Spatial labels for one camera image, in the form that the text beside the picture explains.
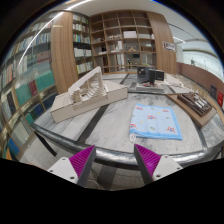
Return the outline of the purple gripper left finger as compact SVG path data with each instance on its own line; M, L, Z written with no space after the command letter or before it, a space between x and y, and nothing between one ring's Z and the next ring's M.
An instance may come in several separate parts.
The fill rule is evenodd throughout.
M96 147L92 145L70 158L60 158L48 169L48 172L85 187L95 157Z

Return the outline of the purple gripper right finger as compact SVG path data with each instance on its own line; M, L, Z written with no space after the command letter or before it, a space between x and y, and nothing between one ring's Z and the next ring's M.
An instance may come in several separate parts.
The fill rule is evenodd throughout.
M134 155L145 184L150 184L182 169L172 157L160 156L138 144L134 145Z

